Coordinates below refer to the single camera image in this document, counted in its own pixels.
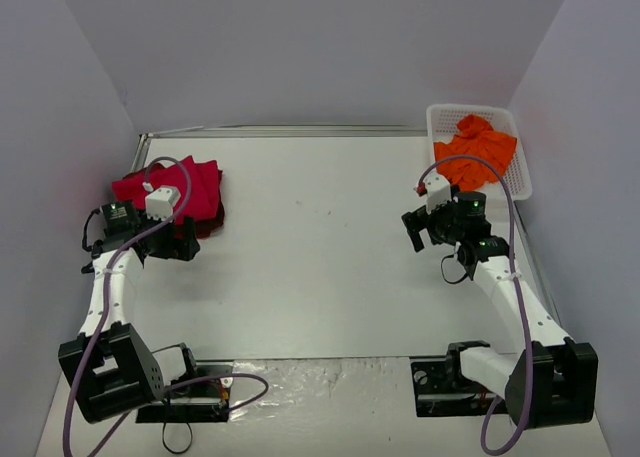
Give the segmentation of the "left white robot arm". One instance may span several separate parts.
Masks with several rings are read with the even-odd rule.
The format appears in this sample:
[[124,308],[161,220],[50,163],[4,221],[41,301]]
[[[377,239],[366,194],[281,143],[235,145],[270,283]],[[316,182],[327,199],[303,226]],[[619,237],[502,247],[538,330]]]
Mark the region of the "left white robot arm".
[[104,236],[88,248],[91,262],[82,269],[94,277],[89,311],[78,336],[58,351],[73,404],[89,423],[162,399],[162,372],[132,324],[132,303],[147,258],[190,261],[200,250],[191,216],[164,224],[130,200],[98,214]]

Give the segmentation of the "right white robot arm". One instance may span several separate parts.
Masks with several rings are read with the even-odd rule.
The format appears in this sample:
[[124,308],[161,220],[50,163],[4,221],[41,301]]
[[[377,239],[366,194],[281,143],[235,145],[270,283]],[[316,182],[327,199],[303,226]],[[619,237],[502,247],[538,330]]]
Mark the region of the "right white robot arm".
[[527,415],[530,428],[587,423],[595,411],[596,351],[549,315],[521,276],[511,244],[493,234],[485,207],[484,194],[459,192],[402,217],[415,251],[424,248],[422,232],[434,245],[452,246],[452,258],[489,299],[518,348],[517,358],[509,358],[482,340],[450,344],[443,386],[449,392],[489,391],[513,421]]

